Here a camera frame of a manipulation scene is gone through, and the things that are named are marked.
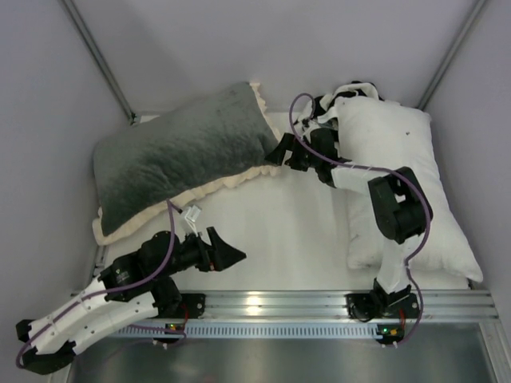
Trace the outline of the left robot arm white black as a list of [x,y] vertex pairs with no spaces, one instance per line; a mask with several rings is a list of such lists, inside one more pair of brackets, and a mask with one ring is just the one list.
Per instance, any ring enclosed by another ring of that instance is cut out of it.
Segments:
[[172,277],[195,268],[221,272],[246,259],[227,244],[214,227],[208,240],[187,234],[183,241],[172,231],[160,231],[134,252],[115,259],[63,307],[37,320],[16,325],[23,343],[16,365],[46,375],[68,364],[94,343],[147,318],[170,318],[182,307]]

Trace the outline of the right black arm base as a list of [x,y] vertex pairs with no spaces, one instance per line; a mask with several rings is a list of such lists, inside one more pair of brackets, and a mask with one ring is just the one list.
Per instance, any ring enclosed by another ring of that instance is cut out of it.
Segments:
[[359,322],[369,322],[376,319],[416,319],[420,305],[414,294],[382,308],[368,293],[352,293],[346,296],[348,317]]

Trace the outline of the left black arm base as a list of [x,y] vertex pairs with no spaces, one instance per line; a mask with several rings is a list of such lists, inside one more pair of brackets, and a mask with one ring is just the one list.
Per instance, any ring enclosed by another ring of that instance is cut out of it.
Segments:
[[185,293],[172,297],[158,309],[158,318],[164,319],[198,319],[205,309],[206,295]]

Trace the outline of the grey cream ruffled pillowcase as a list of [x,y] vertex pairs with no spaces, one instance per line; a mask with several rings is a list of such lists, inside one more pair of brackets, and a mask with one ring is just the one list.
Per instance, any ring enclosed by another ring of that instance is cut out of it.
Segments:
[[101,140],[93,151],[101,246],[141,229],[165,208],[274,176],[266,157],[282,138],[259,86],[239,82]]

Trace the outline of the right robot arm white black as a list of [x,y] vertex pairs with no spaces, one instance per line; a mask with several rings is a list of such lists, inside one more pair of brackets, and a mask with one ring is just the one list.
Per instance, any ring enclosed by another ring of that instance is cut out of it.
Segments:
[[286,133],[266,161],[305,172],[313,168],[319,180],[360,195],[369,204],[369,219],[383,241],[382,263],[371,290],[347,295],[349,316],[360,322],[376,318],[418,318],[422,296],[412,291],[407,257],[420,248],[420,237],[433,217],[432,209],[411,168],[377,175],[347,165],[339,156],[339,139],[331,128],[316,128],[298,139]]

